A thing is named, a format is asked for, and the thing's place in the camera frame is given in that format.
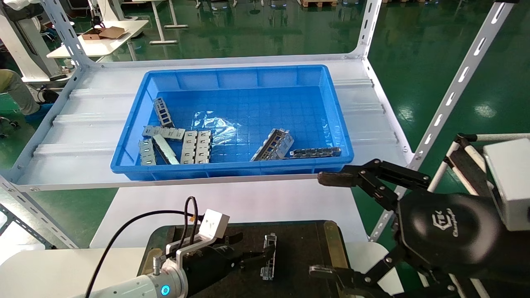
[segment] green floor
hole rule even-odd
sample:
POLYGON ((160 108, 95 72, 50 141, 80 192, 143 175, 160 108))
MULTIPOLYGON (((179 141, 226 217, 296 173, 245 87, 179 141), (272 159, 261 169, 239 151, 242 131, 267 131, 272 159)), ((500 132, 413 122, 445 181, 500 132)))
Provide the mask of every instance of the green floor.
MULTIPOLYGON (((158 38, 150 6, 126 6, 125 14, 150 20, 144 36, 133 40, 139 60, 237 57, 260 55, 324 54, 348 52, 357 44, 364 8, 301 8, 288 0, 285 8, 261 7, 241 0, 236 8, 213 12, 203 5, 195 9, 188 0, 174 0, 177 19, 187 30, 166 29, 166 39, 177 45, 150 46, 158 38)), ((383 4, 370 49, 371 61, 412 147, 416 147, 460 62, 484 20, 492 1, 440 0, 437 4, 383 4)), ((455 111, 427 156, 421 170, 436 171, 458 132, 530 132, 530 105, 526 87, 530 79, 530 2, 522 2, 510 14, 487 52, 455 111)), ((163 24, 169 10, 158 7, 163 24)), ((79 23, 77 31, 86 29, 79 23)), ((131 60, 127 46, 104 61, 131 60)), ((0 101, 0 110, 6 102, 0 101)), ((9 167, 31 137, 34 128, 24 125, 0 142, 0 162, 9 167)), ((36 194, 38 202, 66 228, 81 246, 88 246, 116 189, 51 191, 36 194)), ((463 191, 447 174, 439 192, 463 191)), ((370 233, 382 209, 354 189, 356 202, 370 233)), ((2 194, 0 201, 6 201, 2 194)), ((391 248, 390 233, 380 243, 391 248)), ((401 268, 405 288, 417 286, 415 274, 401 268)))

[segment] person's leg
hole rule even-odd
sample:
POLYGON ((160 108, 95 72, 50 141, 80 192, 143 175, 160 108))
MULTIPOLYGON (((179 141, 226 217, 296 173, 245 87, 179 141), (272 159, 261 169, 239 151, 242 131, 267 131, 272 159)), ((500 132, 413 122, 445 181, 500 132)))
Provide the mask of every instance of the person's leg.
POLYGON ((22 114, 30 115, 40 109, 40 106, 35 102, 31 92, 18 73, 9 69, 0 69, 0 77, 5 77, 9 80, 4 91, 7 91, 16 104, 19 105, 22 114))

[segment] white desk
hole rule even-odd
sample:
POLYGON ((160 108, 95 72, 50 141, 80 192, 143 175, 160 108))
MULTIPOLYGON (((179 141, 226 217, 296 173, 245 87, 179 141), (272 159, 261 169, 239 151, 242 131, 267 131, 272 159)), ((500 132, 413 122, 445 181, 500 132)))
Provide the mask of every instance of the white desk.
MULTIPOLYGON (((94 290, 136 277, 145 248, 111 249, 94 290)), ((86 291, 103 249, 21 251, 0 265, 0 297, 67 298, 86 291)))
MULTIPOLYGON (((85 54, 89 57, 107 56, 112 54, 116 49, 127 42, 131 52, 132 60, 136 61, 134 47, 130 42, 130 38, 140 31, 142 27, 148 23, 148 21, 106 21, 103 23, 107 28, 112 26, 124 28, 125 33, 119 39, 84 40, 83 37, 79 36, 79 42, 81 43, 85 54)), ((60 48, 46 55, 46 57, 68 58, 70 57, 70 53, 68 53, 66 46, 62 45, 60 48)))
MULTIPOLYGON (((230 223, 335 221, 341 229, 350 266, 362 273, 388 253, 380 244, 367 242, 351 190, 322 186, 316 179, 120 188, 90 247, 106 247, 116 230, 137 215, 182 210, 188 196, 196 197, 199 213, 213 209, 229 215, 230 223)), ((156 229, 182 222, 183 217, 175 214, 142 218, 125 229, 113 247, 146 247, 156 229)), ((395 269, 379 285, 391 294, 403 292, 395 269)))

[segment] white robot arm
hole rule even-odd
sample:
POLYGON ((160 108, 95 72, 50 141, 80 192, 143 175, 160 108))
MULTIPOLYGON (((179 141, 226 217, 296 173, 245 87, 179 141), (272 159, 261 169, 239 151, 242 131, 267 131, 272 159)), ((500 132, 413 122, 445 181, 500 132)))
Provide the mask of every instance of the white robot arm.
MULTIPOLYGON (((185 298, 198 293, 229 273, 253 261, 263 263, 272 257, 275 246, 264 252, 236 252, 230 246, 214 246, 225 238, 229 216, 207 209, 199 233, 169 243, 165 255, 153 260, 153 273, 90 293, 89 298, 185 298)), ((86 294, 73 298, 86 298, 86 294)))

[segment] logo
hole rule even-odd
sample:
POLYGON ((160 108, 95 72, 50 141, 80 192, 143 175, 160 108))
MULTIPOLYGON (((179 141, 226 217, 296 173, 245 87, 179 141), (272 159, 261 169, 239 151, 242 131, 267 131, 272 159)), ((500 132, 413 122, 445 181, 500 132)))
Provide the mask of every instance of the logo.
POLYGON ((449 215, 443 215, 442 211, 434 211, 432 215, 432 224, 440 230, 445 231, 448 227, 453 226, 449 215))
POLYGON ((446 209, 447 214, 443 211, 434 211, 432 215, 432 225, 439 228, 442 231, 453 227, 453 236, 458 237, 458 222, 456 221, 456 215, 450 208, 446 209))

